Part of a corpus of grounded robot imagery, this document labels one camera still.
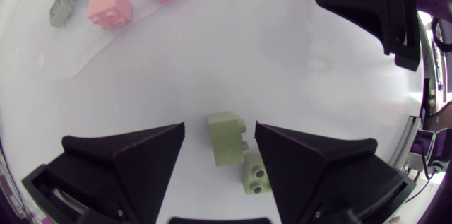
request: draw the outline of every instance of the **white table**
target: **white table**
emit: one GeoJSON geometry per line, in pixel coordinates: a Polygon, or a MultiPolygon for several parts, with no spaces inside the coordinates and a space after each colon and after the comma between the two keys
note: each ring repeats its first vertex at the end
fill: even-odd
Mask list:
{"type": "Polygon", "coordinates": [[[21,180],[62,153],[62,136],[185,122],[158,223],[172,216],[279,223],[271,193],[245,195],[242,165],[215,166],[207,116],[229,110],[244,118],[250,153],[258,152],[259,120],[375,138],[376,154],[388,161],[422,100],[422,63],[412,72],[393,59],[375,37],[314,0],[177,0],[118,36],[71,79],[1,86],[1,139],[21,180]]]}

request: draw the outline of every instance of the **black triangular pad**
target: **black triangular pad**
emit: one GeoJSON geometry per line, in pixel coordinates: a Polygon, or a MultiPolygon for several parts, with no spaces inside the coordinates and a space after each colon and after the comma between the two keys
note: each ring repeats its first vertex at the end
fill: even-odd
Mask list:
{"type": "Polygon", "coordinates": [[[102,138],[66,136],[69,155],[114,167],[143,223],[155,223],[185,137],[183,123],[102,138]]]}
{"type": "Polygon", "coordinates": [[[415,7],[411,0],[316,0],[316,3],[377,37],[385,54],[395,54],[397,66],[417,70],[419,26],[412,16],[415,7]]]}
{"type": "Polygon", "coordinates": [[[373,156],[377,147],[374,139],[344,141],[259,123],[255,137],[282,223],[299,222],[326,170],[373,156]]]}
{"type": "Polygon", "coordinates": [[[385,54],[395,52],[396,39],[401,42],[405,39],[402,0],[316,0],[316,3],[377,37],[385,54]]]}

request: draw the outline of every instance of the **sage green block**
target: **sage green block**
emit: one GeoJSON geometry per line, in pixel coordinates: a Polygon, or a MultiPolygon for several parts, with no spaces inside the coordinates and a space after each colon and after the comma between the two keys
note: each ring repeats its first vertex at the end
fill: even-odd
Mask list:
{"type": "Polygon", "coordinates": [[[271,191],[266,167],[260,154],[245,155],[242,184],[247,195],[271,191]]]}
{"type": "Polygon", "coordinates": [[[49,11],[50,25],[61,27],[73,11],[71,0],[56,0],[49,11]]]}
{"type": "Polygon", "coordinates": [[[212,114],[208,118],[210,141],[217,167],[243,162],[248,143],[242,140],[245,122],[231,112],[212,114]]]}

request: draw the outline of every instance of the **clear plastic tray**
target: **clear plastic tray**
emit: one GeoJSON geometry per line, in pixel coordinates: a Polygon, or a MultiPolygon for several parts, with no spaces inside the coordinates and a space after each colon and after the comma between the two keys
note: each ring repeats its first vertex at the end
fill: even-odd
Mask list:
{"type": "Polygon", "coordinates": [[[75,0],[66,24],[55,28],[49,24],[54,1],[18,1],[0,44],[0,84],[74,77],[120,33],[164,6],[157,0],[130,0],[132,21],[122,28],[102,30],[86,18],[89,0],[75,0]]]}

